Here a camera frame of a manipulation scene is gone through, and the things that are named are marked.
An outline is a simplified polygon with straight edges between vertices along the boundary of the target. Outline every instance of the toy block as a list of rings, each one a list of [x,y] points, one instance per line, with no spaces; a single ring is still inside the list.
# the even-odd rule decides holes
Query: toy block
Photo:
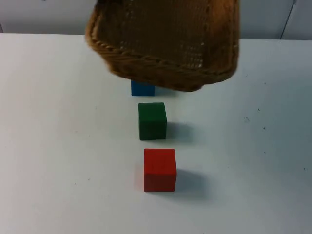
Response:
[[[144,149],[144,191],[174,192],[175,187],[175,150]]]
[[[155,96],[155,86],[144,83],[131,81],[131,95],[132,96]]]
[[[138,118],[140,140],[166,139],[167,117],[163,102],[140,103]]]

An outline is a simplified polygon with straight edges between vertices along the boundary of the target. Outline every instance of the green block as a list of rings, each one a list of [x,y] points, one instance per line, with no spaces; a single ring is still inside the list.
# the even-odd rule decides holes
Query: green block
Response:
[[[140,140],[166,139],[167,117],[163,102],[140,103],[138,119]]]

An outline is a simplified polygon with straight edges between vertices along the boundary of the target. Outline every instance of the red cube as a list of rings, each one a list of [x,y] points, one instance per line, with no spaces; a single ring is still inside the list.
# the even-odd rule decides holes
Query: red cube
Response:
[[[144,191],[174,192],[176,154],[174,149],[144,150]]]

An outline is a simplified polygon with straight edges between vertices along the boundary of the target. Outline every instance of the blue block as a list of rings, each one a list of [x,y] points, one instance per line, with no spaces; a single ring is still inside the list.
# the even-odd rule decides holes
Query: blue block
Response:
[[[148,83],[131,81],[132,96],[155,96],[155,86]]]

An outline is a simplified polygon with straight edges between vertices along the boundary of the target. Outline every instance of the wicker basket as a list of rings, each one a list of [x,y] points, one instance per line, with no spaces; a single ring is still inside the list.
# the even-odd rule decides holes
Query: wicker basket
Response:
[[[236,70],[238,0],[99,0],[88,44],[112,73],[181,91]]]

